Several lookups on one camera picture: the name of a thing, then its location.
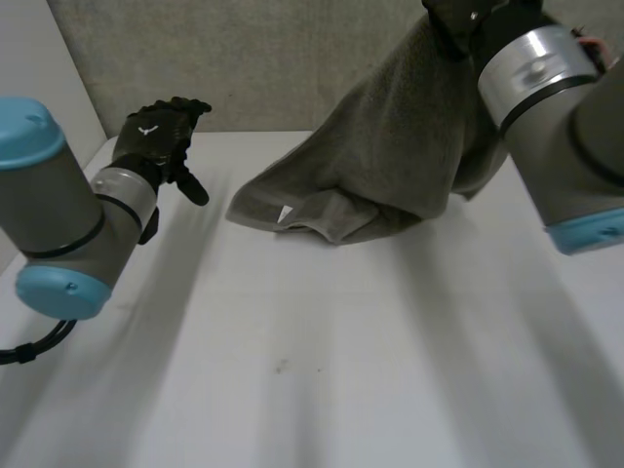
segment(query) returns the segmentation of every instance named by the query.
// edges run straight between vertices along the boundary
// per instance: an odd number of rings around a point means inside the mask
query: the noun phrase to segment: glove fingers
[[[210,201],[208,192],[200,181],[195,178],[195,175],[188,173],[185,177],[179,178],[176,183],[179,191],[186,195],[186,198],[195,205],[199,205],[200,207],[208,205]]]

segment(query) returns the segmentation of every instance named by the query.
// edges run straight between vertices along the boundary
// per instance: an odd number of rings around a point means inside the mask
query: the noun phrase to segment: black band
[[[24,255],[26,255],[28,258],[32,258],[36,260],[45,259],[45,258],[54,258],[56,256],[69,254],[70,252],[80,249],[81,247],[84,247],[87,244],[89,244],[91,241],[93,241],[95,237],[98,236],[99,231],[102,230],[105,223],[106,223],[106,216],[104,215],[104,212],[102,212],[101,216],[99,217],[99,221],[94,226],[94,228],[91,231],[89,231],[85,237],[82,237],[81,239],[78,239],[77,241],[72,242],[71,244],[67,244],[66,246],[59,247],[58,249],[54,249],[52,251],[46,251],[46,252],[29,252],[29,251],[21,251],[21,252]]]
[[[581,141],[577,124],[576,112],[574,112],[567,125],[567,136],[570,144],[576,150],[578,159],[580,159],[596,176],[603,178],[607,182],[617,185],[618,187],[624,187],[624,175],[615,173],[594,158],[592,152],[587,149],[587,146],[585,146],[583,141]]]
[[[596,83],[597,78],[594,75],[577,75],[571,76],[569,78],[565,78],[557,83],[553,83],[552,85],[548,85],[545,88],[542,88],[536,93],[533,93],[525,100],[523,100],[520,104],[512,109],[507,117],[503,120],[502,124],[500,124],[500,134],[502,137],[505,137],[505,133],[509,130],[509,127],[513,125],[516,120],[520,116],[522,116],[525,112],[531,109],[534,105],[541,102],[542,100],[549,98],[556,93],[560,93],[563,90],[568,88],[574,88],[575,86],[580,85],[588,85],[590,83]]]
[[[26,364],[37,359],[37,350],[32,343],[26,343],[16,348],[16,361]]]
[[[142,222],[140,222],[140,217],[138,217],[137,212],[135,212],[132,208],[130,208],[124,202],[117,200],[116,198],[109,197],[108,195],[102,195],[101,193],[99,193],[96,196],[103,202],[112,203],[116,207],[121,208],[124,212],[128,214],[129,217],[131,217],[135,221],[136,226],[138,226],[138,230],[140,232],[143,232],[143,224]]]

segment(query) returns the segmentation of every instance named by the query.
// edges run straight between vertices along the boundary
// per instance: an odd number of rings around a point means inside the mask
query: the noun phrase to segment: white label tag
[[[280,213],[280,217],[277,218],[277,223],[279,224],[284,220],[286,216],[293,210],[293,207],[289,207],[288,205],[284,205],[282,208],[282,212]]]

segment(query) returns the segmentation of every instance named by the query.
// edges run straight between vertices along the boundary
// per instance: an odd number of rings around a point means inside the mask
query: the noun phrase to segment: cloth
[[[506,157],[468,60],[436,47],[428,18],[309,139],[234,196],[227,218],[341,245],[398,233],[471,198]]]

